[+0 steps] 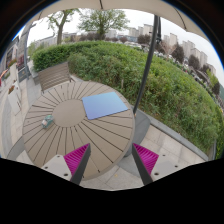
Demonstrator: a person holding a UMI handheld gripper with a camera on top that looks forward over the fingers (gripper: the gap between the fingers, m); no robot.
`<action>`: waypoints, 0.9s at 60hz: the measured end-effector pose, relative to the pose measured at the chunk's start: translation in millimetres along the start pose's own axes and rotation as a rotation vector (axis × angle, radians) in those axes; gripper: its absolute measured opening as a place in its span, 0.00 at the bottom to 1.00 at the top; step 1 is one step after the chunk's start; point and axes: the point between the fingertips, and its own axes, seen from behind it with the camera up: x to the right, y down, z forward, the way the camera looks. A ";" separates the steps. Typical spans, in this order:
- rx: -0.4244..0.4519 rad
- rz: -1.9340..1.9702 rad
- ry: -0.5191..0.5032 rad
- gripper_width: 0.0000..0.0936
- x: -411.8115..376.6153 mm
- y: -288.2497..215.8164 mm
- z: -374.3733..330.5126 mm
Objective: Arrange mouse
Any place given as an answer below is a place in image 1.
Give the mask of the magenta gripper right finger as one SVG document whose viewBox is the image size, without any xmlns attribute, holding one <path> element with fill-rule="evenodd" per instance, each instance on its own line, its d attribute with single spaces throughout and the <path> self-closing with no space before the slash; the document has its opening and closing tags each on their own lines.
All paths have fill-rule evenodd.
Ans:
<svg viewBox="0 0 224 224">
<path fill-rule="evenodd" d="M 180 164 L 169 159 L 165 154 L 158 155 L 136 143 L 132 144 L 132 155 L 144 185 L 181 169 Z"/>
</svg>

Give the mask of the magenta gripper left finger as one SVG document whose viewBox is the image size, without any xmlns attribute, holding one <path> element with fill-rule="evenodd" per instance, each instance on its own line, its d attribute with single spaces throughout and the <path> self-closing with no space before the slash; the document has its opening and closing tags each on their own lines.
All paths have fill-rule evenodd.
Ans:
<svg viewBox="0 0 224 224">
<path fill-rule="evenodd" d="M 42 169 L 79 185 L 91 154 L 90 144 L 83 145 L 62 156 L 55 155 Z"/>
</svg>

